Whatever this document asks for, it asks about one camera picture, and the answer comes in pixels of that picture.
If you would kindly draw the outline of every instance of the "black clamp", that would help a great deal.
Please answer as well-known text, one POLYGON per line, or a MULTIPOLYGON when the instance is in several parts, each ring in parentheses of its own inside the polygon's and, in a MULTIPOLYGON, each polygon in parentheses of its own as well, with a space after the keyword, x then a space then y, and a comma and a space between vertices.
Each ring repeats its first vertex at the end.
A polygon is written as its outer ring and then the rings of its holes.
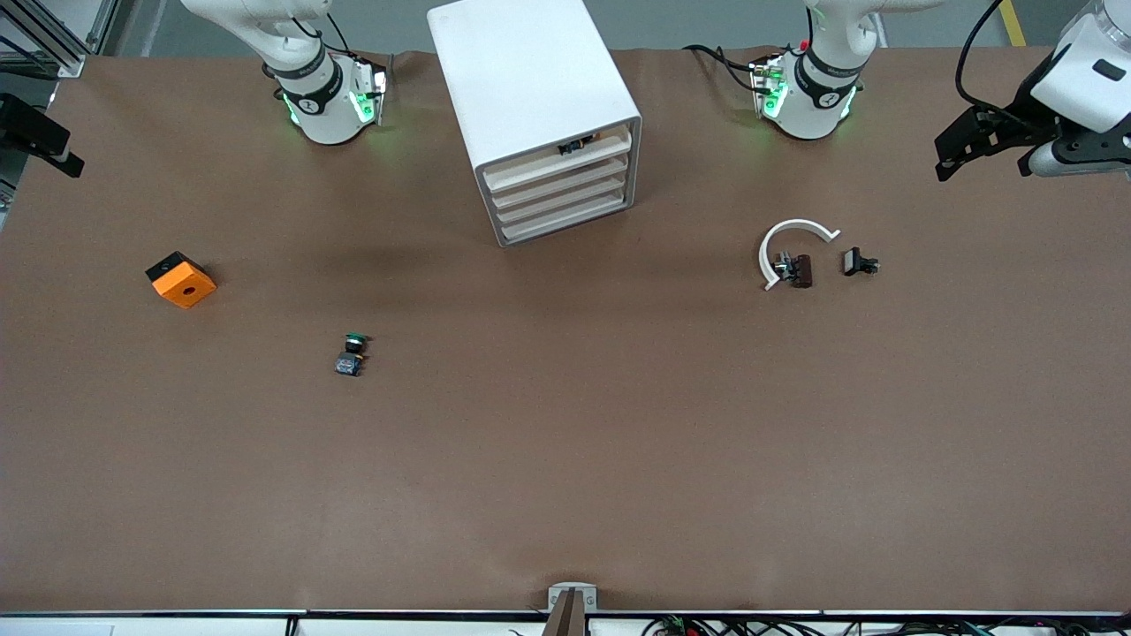
POLYGON ((788 281, 795 287, 804 290, 813 286, 813 261, 808 253, 791 258, 789 252, 784 251, 778 255, 774 269, 783 281, 788 281))
POLYGON ((880 270, 880 259, 864 258, 860 253, 860 248, 853 248, 845 252, 845 276, 852 276, 857 272, 875 274, 880 270))

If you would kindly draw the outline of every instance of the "gray floor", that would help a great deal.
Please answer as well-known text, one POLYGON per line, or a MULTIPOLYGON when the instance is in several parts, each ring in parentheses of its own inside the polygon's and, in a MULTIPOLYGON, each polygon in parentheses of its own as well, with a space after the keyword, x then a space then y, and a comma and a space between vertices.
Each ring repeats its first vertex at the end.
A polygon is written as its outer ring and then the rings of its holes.
MULTIPOLYGON (((959 46, 990 0, 955 0, 918 14, 884 16, 891 46, 959 46)), ((337 0, 334 16, 349 45, 362 51, 433 51, 424 15, 447 0, 337 0)), ((611 49, 739 49, 796 43, 805 36, 801 0, 587 0, 611 49)), ((329 25, 319 25, 329 31, 329 25)), ((979 45, 1009 44, 995 17, 979 45)), ((138 0, 119 54, 250 55, 234 36, 191 15, 179 0, 138 0)))

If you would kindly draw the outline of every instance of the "black bracket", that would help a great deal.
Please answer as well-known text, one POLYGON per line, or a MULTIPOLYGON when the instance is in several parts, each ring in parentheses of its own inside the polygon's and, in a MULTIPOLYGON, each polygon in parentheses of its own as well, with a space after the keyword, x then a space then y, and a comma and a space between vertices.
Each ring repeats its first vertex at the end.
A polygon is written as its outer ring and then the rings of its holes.
POLYGON ((10 93, 0 93, 0 147, 40 157, 68 177, 83 174, 85 162, 68 148, 70 130, 10 93))

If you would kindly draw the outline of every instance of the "metal frame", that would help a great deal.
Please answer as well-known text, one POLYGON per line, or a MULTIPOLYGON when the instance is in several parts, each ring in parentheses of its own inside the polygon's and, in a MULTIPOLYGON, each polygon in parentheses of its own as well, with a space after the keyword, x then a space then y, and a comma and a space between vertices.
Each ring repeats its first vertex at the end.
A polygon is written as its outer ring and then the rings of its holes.
POLYGON ((38 0, 0 0, 0 12, 59 65, 59 77, 81 75, 93 51, 38 0))

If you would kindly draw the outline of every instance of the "electronic component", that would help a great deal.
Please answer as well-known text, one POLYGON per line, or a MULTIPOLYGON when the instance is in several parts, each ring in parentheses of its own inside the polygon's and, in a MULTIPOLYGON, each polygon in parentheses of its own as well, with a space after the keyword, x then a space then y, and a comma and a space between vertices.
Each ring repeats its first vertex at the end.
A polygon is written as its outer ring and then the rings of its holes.
POLYGON ((789 252, 784 251, 778 255, 774 269, 783 281, 788 281, 795 287, 809 289, 813 286, 813 263, 808 253, 800 253, 797 258, 791 258, 789 252))
POLYGON ((179 251, 146 269, 145 275, 161 298, 181 309, 189 309, 216 291, 216 283, 204 268, 179 251))
POLYGON ((569 144, 562 144, 561 146, 558 146, 558 153, 568 155, 575 151, 580 151, 581 148, 585 147, 586 144, 593 141, 596 138, 597 135, 586 135, 585 137, 581 137, 580 139, 575 139, 569 144))
POLYGON ((365 361, 365 344, 369 337, 361 334, 346 334, 345 351, 338 354, 334 363, 334 370, 343 376, 357 377, 361 375, 361 364, 365 361))
POLYGON ((878 258, 864 258, 860 253, 860 248, 853 248, 845 252, 844 261, 844 273, 845 276, 852 276, 858 272, 865 274, 875 274, 880 270, 880 260, 878 258))

